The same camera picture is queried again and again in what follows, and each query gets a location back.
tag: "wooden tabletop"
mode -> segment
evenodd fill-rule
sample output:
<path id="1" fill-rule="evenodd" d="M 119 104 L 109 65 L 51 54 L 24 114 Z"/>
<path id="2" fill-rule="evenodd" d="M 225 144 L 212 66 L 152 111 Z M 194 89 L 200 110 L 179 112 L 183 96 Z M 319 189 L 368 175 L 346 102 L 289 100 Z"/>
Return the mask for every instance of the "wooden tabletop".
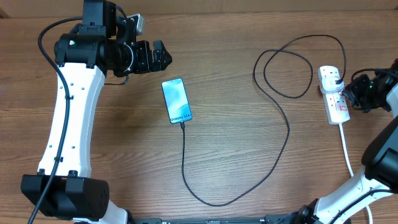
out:
<path id="1" fill-rule="evenodd" d="M 50 133 L 56 75 L 37 47 L 37 36 L 53 19 L 0 19 L 0 223 L 26 223 L 33 205 L 21 194 L 23 174 L 35 174 Z M 193 120 L 186 122 L 185 172 L 192 190 L 210 203 L 225 203 L 260 181 L 271 169 L 286 137 L 280 111 L 255 86 L 259 54 L 301 35 L 330 34 L 347 53 L 346 84 L 361 68 L 389 67 L 398 56 L 398 12 L 272 12 L 147 16 L 139 39 L 163 40 L 173 57 L 164 72 L 131 75 L 125 86 L 105 86 L 91 140 L 92 178 L 107 180 L 111 200 L 136 218 L 263 217 L 289 213 L 326 196 L 349 178 L 338 126 L 328 124 L 317 85 L 322 65 L 343 68 L 340 46 L 313 37 L 289 50 L 311 61 L 308 93 L 288 99 L 260 85 L 284 109 L 290 137 L 272 175 L 256 190 L 225 207 L 193 198 L 181 177 L 182 131 L 169 123 L 160 84 L 182 77 Z M 74 23 L 44 37 L 53 45 Z M 112 74 L 107 82 L 120 82 Z M 280 54 L 267 68 L 270 83 L 298 95 L 310 79 L 308 65 Z M 350 111 L 344 124 L 351 164 L 361 166 L 367 145 L 392 119 L 382 109 Z M 398 197 L 371 204 L 375 223 L 396 223 Z M 353 223 L 367 223 L 365 211 Z M 35 223 L 55 223 L 38 215 Z"/>

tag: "power socket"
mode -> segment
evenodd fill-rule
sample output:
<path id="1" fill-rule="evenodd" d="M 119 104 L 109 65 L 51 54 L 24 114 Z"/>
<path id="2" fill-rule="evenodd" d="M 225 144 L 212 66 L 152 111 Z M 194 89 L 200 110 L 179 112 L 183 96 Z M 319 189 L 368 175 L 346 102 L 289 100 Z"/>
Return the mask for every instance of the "power socket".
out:
<path id="1" fill-rule="evenodd" d="M 344 82 L 339 85 L 336 84 L 336 81 L 340 79 L 338 69 L 333 66 L 322 66 L 318 70 L 318 78 L 329 124 L 339 124 L 348 121 L 347 102 L 341 93 L 344 88 Z"/>

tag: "white cable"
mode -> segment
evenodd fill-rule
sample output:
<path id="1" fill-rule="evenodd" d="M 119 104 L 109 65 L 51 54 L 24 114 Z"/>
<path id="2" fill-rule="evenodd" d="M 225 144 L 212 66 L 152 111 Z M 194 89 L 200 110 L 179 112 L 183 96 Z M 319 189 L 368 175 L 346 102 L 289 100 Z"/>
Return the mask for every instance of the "white cable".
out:
<path id="1" fill-rule="evenodd" d="M 340 129 L 341 143 L 343 145 L 344 157 L 346 158 L 347 168 L 348 168 L 349 174 L 351 176 L 354 176 L 353 169 L 351 168 L 351 164 L 349 163 L 346 139 L 344 137 L 343 123 L 339 123 L 338 127 Z M 369 224 L 373 224 L 372 212 L 371 212 L 371 209 L 369 208 L 369 205 L 367 205 L 365 208 L 366 208 L 366 211 L 368 212 Z"/>

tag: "phone screen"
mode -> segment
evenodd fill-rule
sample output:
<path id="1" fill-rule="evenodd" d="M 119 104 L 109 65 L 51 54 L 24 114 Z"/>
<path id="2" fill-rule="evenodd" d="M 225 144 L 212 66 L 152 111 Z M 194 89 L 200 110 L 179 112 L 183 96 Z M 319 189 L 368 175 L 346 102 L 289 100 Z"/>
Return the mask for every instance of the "phone screen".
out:
<path id="1" fill-rule="evenodd" d="M 192 119 L 187 93 L 181 78 L 162 83 L 164 99 L 172 124 Z"/>

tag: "white extension cord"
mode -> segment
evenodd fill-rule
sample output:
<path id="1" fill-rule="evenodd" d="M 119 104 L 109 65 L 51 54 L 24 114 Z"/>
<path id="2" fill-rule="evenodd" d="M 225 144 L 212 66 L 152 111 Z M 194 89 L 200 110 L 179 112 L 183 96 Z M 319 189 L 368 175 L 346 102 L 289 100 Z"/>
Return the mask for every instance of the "white extension cord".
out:
<path id="1" fill-rule="evenodd" d="M 353 177 L 354 173 L 353 173 L 353 169 L 351 168 L 351 163 L 349 162 L 349 158 L 348 158 L 346 138 L 344 137 L 343 123 L 339 123 L 338 127 L 340 129 L 341 143 L 343 145 L 344 157 L 346 159 L 348 172 L 351 175 L 351 177 Z M 373 224 L 372 212 L 371 212 L 371 209 L 369 208 L 369 205 L 367 205 L 365 208 L 366 208 L 366 211 L 368 212 L 369 224 Z"/>
<path id="2" fill-rule="evenodd" d="M 343 123 L 349 120 L 349 113 L 345 97 L 341 94 L 344 83 L 337 85 L 336 80 L 340 79 L 339 71 L 333 66 L 322 66 L 318 70 L 319 87 L 325 102 L 326 116 L 329 124 L 338 124 L 340 129 L 341 143 L 343 145 L 344 157 L 346 159 L 349 174 L 354 176 L 351 164 L 349 163 L 346 139 L 344 137 Z M 369 206 L 368 211 L 369 224 L 373 224 L 372 212 Z"/>

